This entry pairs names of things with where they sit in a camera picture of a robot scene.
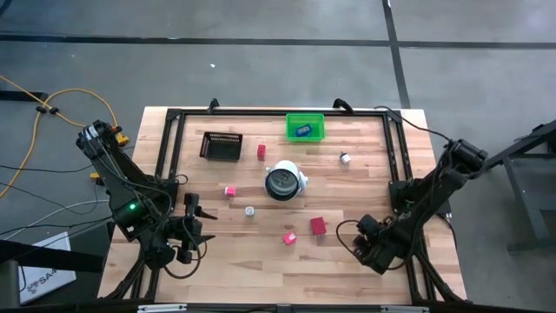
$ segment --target yellow connector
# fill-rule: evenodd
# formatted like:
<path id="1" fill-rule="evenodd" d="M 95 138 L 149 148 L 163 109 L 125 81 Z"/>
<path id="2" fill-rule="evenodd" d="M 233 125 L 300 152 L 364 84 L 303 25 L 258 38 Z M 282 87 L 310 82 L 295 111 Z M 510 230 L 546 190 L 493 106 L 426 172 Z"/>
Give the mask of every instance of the yellow connector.
<path id="1" fill-rule="evenodd" d="M 94 180 L 97 185 L 99 186 L 104 185 L 103 180 L 101 179 L 101 176 L 98 175 L 98 173 L 90 173 L 89 177 L 90 179 Z"/>
<path id="2" fill-rule="evenodd" d="M 125 136 L 122 133 L 117 133 L 116 134 L 116 140 L 118 141 L 118 145 L 120 147 L 123 147 L 124 145 L 129 143 L 129 137 Z"/>

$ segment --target yellow cable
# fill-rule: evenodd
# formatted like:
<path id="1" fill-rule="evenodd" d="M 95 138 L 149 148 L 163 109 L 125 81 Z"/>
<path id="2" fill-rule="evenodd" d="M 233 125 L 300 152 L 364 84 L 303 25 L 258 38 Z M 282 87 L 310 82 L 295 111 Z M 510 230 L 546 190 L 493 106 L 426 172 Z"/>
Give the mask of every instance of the yellow cable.
<path id="1" fill-rule="evenodd" d="M 112 108 L 110 107 L 110 104 L 108 104 L 108 102 L 106 102 L 106 100 L 104 100 L 102 97 L 98 96 L 96 93 L 94 93 L 93 91 L 90 90 L 84 90 L 84 89 L 79 89 L 79 88 L 72 88 L 72 89 L 66 89 L 66 90 L 60 90 L 57 91 L 55 93 L 53 93 L 52 95 L 50 95 L 46 100 L 41 100 L 35 96 L 33 96 L 33 94 L 31 94 L 30 92 L 28 92 L 27 90 L 23 89 L 22 87 L 20 87 L 19 85 L 17 85 L 16 83 L 12 82 L 11 80 L 9 80 L 8 78 L 4 77 L 4 76 L 0 76 L 0 79 L 4 80 L 6 83 L 11 84 L 12 86 L 16 87 L 17 89 L 19 89 L 20 91 L 24 92 L 25 94 L 27 94 L 27 96 L 32 97 L 33 99 L 35 99 L 35 101 L 39 102 L 44 108 L 47 109 L 52 109 L 52 107 L 49 105 L 49 101 L 52 100 L 53 97 L 59 96 L 63 93 L 66 92 L 71 92 L 71 91 L 76 91 L 76 92 L 82 92 L 82 93 L 86 93 L 89 95 L 92 95 L 93 97 L 96 97 L 98 100 L 100 100 L 102 103 L 104 103 L 104 105 L 106 105 L 106 107 L 108 108 L 108 110 L 110 111 L 110 115 L 112 115 L 112 119 L 114 120 L 114 125 L 117 126 L 118 122 L 116 120 L 116 114 L 114 114 L 114 111 L 112 110 Z M 35 117 L 35 123 L 33 124 L 33 136 L 31 138 L 31 145 L 29 147 L 29 149 L 27 150 L 27 155 L 25 156 L 25 158 L 23 159 L 23 161 L 21 162 L 21 165 L 19 165 L 19 168 L 23 168 L 25 167 L 25 164 L 27 163 L 27 161 L 29 160 L 29 157 L 31 156 L 31 154 L 33 153 L 33 149 L 35 148 L 35 141 L 36 141 L 36 134 L 38 132 L 38 122 L 41 119 L 43 113 L 37 113 L 36 117 Z M 85 125 L 83 124 L 79 124 L 76 123 L 70 119 L 68 119 L 67 117 L 65 117 L 64 115 L 62 115 L 61 113 L 56 113 L 56 115 L 60 118 L 62 118 L 62 120 L 66 121 L 67 123 L 70 123 L 72 125 L 75 125 L 77 127 L 85 127 Z M 16 181 L 16 179 L 19 177 L 19 174 L 21 174 L 21 170 L 17 170 L 16 174 L 14 174 L 14 176 L 11 178 L 10 182 L 8 183 L 8 186 L 6 186 L 6 188 L 4 188 L 4 190 L 0 193 L 0 198 L 2 198 L 6 192 L 8 192 L 8 189 L 10 188 L 10 186 Z"/>

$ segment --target gray floor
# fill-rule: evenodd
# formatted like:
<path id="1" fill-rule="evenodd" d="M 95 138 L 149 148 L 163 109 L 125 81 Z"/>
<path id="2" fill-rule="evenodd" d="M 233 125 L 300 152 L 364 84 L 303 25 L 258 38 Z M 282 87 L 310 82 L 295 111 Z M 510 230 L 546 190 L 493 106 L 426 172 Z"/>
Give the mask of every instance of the gray floor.
<path id="1" fill-rule="evenodd" d="M 400 40 L 554 41 L 556 3 L 540 0 L 391 0 Z M 387 39 L 380 0 L 16 1 L 0 18 L 11 33 Z M 125 133 L 137 132 L 146 105 L 400 107 L 389 48 L 0 43 L 0 73 L 29 90 L 97 91 L 115 108 Z M 432 129 L 462 137 L 491 154 L 539 123 L 554 119 L 556 50 L 402 49 L 412 108 L 426 110 Z M 0 89 L 7 89 L 0 83 Z M 2 103 L 0 163 L 24 157 L 34 105 Z M 92 97 L 61 96 L 56 105 L 77 121 L 109 120 Z M 69 170 L 88 164 L 74 145 L 76 128 L 43 118 L 29 167 Z M 437 155 L 443 142 L 433 138 Z M 10 170 L 0 170 L 7 183 Z M 26 172 L 16 186 L 63 204 L 94 199 L 88 172 Z M 508 243 L 531 235 L 506 173 L 493 170 L 452 200 L 453 225 L 467 294 L 476 303 L 537 310 L 556 308 L 556 254 L 510 256 Z M 0 230 L 33 222 L 54 204 L 11 190 L 0 200 Z M 48 223 L 109 214 L 61 213 Z M 32 243 L 54 231 L 15 237 Z"/>

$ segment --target white cylinder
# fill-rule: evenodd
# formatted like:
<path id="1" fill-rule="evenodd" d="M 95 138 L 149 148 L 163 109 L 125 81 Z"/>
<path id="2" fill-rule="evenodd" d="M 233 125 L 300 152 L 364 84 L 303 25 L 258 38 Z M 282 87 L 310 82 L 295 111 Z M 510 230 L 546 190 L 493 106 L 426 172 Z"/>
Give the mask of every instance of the white cylinder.
<path id="1" fill-rule="evenodd" d="M 348 163 L 351 162 L 351 157 L 349 156 L 348 153 L 342 153 L 342 154 L 340 155 L 340 161 L 341 161 L 341 163 L 344 164 L 344 165 L 345 165 L 345 164 L 348 164 Z"/>

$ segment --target blue object in bin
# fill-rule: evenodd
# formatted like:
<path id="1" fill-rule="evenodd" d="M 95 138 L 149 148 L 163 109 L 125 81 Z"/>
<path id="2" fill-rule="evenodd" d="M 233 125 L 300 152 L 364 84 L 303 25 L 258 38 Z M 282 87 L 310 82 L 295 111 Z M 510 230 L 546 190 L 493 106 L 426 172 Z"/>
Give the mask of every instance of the blue object in bin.
<path id="1" fill-rule="evenodd" d="M 295 129 L 295 136 L 296 137 L 305 137 L 306 135 L 310 134 L 313 131 L 311 125 L 303 125 Z"/>

